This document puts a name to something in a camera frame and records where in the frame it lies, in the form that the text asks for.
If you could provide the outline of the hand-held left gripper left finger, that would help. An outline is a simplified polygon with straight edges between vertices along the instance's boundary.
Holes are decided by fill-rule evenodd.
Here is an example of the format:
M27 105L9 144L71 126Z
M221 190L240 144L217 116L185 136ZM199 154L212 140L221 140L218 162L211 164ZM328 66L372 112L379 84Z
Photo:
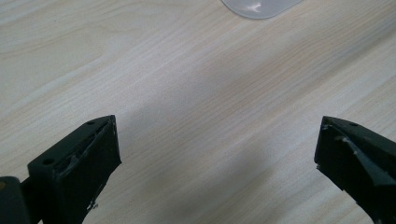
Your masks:
M116 117L85 122L29 162L22 188L32 220L81 224L120 164Z

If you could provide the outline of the clear plastic storage box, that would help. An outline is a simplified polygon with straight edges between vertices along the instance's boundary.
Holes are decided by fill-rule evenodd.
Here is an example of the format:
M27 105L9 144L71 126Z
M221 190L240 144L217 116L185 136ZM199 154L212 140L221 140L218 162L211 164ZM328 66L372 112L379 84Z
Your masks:
M221 0L221 2L235 14L253 19L263 20L272 18L303 0Z

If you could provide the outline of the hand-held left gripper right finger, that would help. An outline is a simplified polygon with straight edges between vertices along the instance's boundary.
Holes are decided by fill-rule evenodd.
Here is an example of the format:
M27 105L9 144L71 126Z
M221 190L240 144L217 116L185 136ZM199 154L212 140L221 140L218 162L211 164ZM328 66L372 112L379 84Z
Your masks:
M357 123L324 117L314 162L374 224L396 224L396 143Z

